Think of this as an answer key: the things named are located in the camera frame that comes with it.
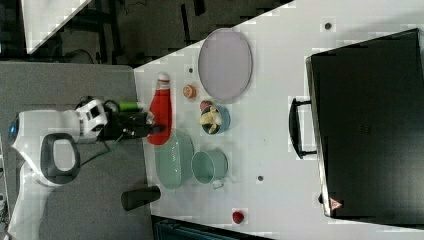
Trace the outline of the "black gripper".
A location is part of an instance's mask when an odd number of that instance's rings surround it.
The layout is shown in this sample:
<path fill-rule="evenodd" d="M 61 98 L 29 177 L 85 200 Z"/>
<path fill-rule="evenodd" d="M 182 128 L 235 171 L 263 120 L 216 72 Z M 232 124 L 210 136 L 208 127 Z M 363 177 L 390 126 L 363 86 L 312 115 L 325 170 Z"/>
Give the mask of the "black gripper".
<path fill-rule="evenodd" d="M 99 139 L 104 141 L 123 140 L 147 137 L 166 130 L 165 125 L 154 124 L 154 114 L 142 110 L 121 111 L 115 101 L 103 104 L 107 123 L 102 128 Z"/>

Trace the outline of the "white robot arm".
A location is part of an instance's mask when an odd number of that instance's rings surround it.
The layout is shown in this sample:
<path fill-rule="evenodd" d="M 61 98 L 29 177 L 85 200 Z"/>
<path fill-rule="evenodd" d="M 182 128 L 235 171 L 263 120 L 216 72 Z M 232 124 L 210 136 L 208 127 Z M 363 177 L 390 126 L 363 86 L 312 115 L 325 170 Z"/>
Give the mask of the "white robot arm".
<path fill-rule="evenodd" d="M 81 170 L 78 146 L 100 141 L 147 137 L 165 130 L 150 112 L 124 112 L 111 100 L 86 100 L 73 110 L 19 113 L 8 133 L 11 147 L 24 159 L 19 192 L 8 233 L 13 240 L 39 240 L 46 201 Z"/>

